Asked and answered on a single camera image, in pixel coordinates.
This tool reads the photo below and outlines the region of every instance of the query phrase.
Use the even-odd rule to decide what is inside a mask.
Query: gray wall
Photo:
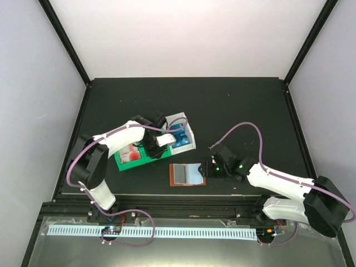
[[[85,87],[37,1],[2,0],[0,17],[0,266],[14,267],[51,200]]]
[[[356,206],[356,1],[339,1],[290,90],[319,175]],[[344,224],[356,260],[356,222]]]

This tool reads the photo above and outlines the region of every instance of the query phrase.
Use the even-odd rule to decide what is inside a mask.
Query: cable
[[[258,154],[258,158],[259,158],[259,164],[261,166],[261,168],[267,172],[267,168],[263,165],[263,162],[262,162],[262,148],[263,148],[263,141],[262,141],[262,134],[261,134],[261,131],[258,129],[258,127],[253,124],[252,122],[241,122],[237,125],[235,125],[234,127],[232,127],[218,142],[216,142],[215,144],[213,144],[211,147],[209,147],[209,149],[212,149],[214,146],[220,144],[232,131],[234,131],[236,128],[242,126],[242,125],[250,125],[252,126],[258,133],[258,137],[260,139],[260,149],[259,149],[259,154]],[[292,182],[294,184],[299,184],[299,182],[293,180],[293,179],[290,179],[290,178],[287,178],[287,177],[284,177],[282,175],[279,175],[279,174],[275,174],[271,171],[268,172],[269,174],[275,176],[275,177],[278,177],[278,178],[281,178],[283,180],[286,180],[286,181],[289,181],[289,182]],[[309,188],[312,188],[314,190],[317,190],[319,192],[322,192],[328,196],[331,196],[333,197],[334,199],[338,200],[339,202],[341,202],[342,204],[344,204],[352,213],[353,213],[353,216],[350,218],[350,219],[347,219],[347,220],[344,220],[344,223],[348,223],[348,222],[353,222],[354,220],[356,220],[356,209],[354,207],[352,207],[350,205],[350,203],[348,203],[347,201],[343,200],[341,197],[339,196],[336,196],[335,194],[325,190],[325,189],[322,189],[320,187],[317,187],[317,186],[314,186],[314,185],[309,185],[309,184],[306,184],[304,182],[301,182],[300,183],[301,186],[306,186],[306,187],[309,187]]]
[[[179,118],[176,118],[175,120],[173,120],[170,124],[169,124],[169,127],[171,127],[172,123],[174,123],[175,121],[177,120],[185,120],[185,122],[183,123],[183,126],[180,127],[180,128],[177,128],[177,129],[174,129],[174,130],[164,130],[164,129],[159,129],[159,128],[154,128],[154,127],[151,127],[151,126],[147,126],[147,125],[141,125],[141,124],[133,124],[133,125],[124,125],[124,126],[121,126],[121,127],[118,127],[112,131],[110,131],[109,133],[106,134],[106,138],[112,136],[113,134],[117,133],[117,132],[120,132],[124,129],[128,129],[128,128],[132,128],[132,127],[142,127],[142,128],[146,128],[146,129],[150,129],[150,130],[155,130],[155,131],[158,131],[158,132],[176,132],[176,131],[180,131],[182,130],[183,128],[185,128],[185,126],[187,126],[188,124],[188,119],[186,117],[179,117]],[[66,181],[68,183],[68,185],[72,186],[72,187],[80,187],[82,189],[82,191],[85,192],[85,194],[89,197],[89,199],[95,204],[95,206],[97,207],[97,209],[102,213],[104,214],[105,216],[108,216],[108,217],[113,217],[113,216],[118,216],[118,215],[122,215],[122,214],[125,214],[127,212],[139,212],[139,213],[142,213],[142,214],[145,214],[151,221],[152,221],[152,227],[153,227],[153,230],[152,230],[152,235],[150,237],[150,239],[146,242],[146,243],[143,243],[143,244],[140,244],[140,245],[134,245],[134,244],[127,244],[127,243],[122,243],[122,242],[116,242],[116,241],[106,241],[103,239],[103,235],[104,233],[101,235],[101,240],[103,241],[103,243],[105,242],[109,242],[110,244],[119,244],[119,245],[124,245],[124,246],[130,246],[132,248],[140,248],[142,246],[146,246],[148,244],[150,244],[152,241],[153,241],[153,238],[155,236],[155,229],[156,229],[156,226],[155,226],[155,222],[153,220],[153,218],[151,217],[150,214],[148,214],[147,212],[143,211],[143,210],[138,210],[138,209],[131,209],[131,210],[124,210],[124,211],[120,211],[120,212],[116,212],[116,213],[113,213],[113,214],[109,214],[105,211],[103,211],[103,209],[101,208],[101,206],[95,202],[94,198],[91,196],[91,194],[89,193],[89,190],[88,188],[86,188],[85,186],[82,186],[82,185],[76,185],[76,184],[73,184],[71,182],[71,174],[72,174],[72,171],[73,171],[73,168],[76,166],[76,164],[78,163],[78,161],[80,160],[80,158],[85,155],[86,152],[88,152],[89,149],[91,149],[92,147],[94,147],[94,145],[96,145],[97,143],[103,141],[105,139],[105,137],[100,137],[99,139],[97,140],[94,140],[92,143],[90,143],[88,146],[86,146],[80,153],[79,155],[73,160],[73,162],[71,163],[71,165],[69,166],[68,168],[68,171],[67,171],[67,176],[66,176]]]
[[[260,243],[261,245],[267,245],[267,246],[283,246],[283,245],[286,245],[286,244],[292,242],[292,241],[296,238],[296,236],[298,235],[298,231],[299,231],[299,223],[296,222],[294,234],[293,234],[293,235],[291,236],[291,238],[288,239],[287,241],[284,241],[284,242],[278,243],[278,244],[263,243],[259,238],[257,238],[257,241],[258,241],[258,243]]]

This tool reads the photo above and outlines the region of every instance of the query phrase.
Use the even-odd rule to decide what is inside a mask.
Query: white wall
[[[0,18],[0,266],[14,267],[51,200],[85,87],[38,1],[2,0]]]
[[[91,79],[284,78],[325,0],[51,0]]]
[[[339,1],[290,85],[314,166],[356,206],[356,1]],[[356,222],[344,224],[356,260]]]

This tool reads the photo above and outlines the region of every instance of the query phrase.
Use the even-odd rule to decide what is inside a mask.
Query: gray floor
[[[287,239],[293,227],[288,225],[288,233],[278,236],[276,243]],[[346,266],[337,240],[305,226],[292,243],[281,247],[241,240],[155,239],[144,248],[128,248],[102,245],[99,238],[46,236],[46,226],[43,229],[30,266]]]

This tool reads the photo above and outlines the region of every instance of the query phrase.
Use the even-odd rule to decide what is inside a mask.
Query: black tabletop
[[[197,163],[208,147],[239,122],[262,132],[264,164],[307,177],[296,134],[278,78],[97,78],[93,81],[79,135],[102,134],[134,115],[158,110],[184,112],[195,135],[196,150],[119,172],[108,161],[106,182],[117,195],[231,196],[271,194],[248,182],[207,179],[206,186],[170,187],[169,163]],[[224,144],[232,152],[257,159],[259,140],[250,126],[236,129]],[[62,194],[80,194],[64,185]]]

